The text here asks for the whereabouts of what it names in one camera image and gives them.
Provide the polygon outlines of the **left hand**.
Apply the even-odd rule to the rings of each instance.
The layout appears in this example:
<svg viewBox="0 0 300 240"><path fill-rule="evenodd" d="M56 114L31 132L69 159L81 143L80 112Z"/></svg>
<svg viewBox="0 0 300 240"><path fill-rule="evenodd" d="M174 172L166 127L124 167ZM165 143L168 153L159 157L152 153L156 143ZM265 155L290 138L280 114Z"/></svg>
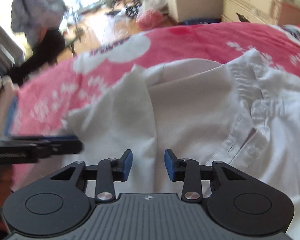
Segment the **left hand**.
<svg viewBox="0 0 300 240"><path fill-rule="evenodd" d="M13 186L13 170L5 170L0 177L0 207L11 194Z"/></svg>

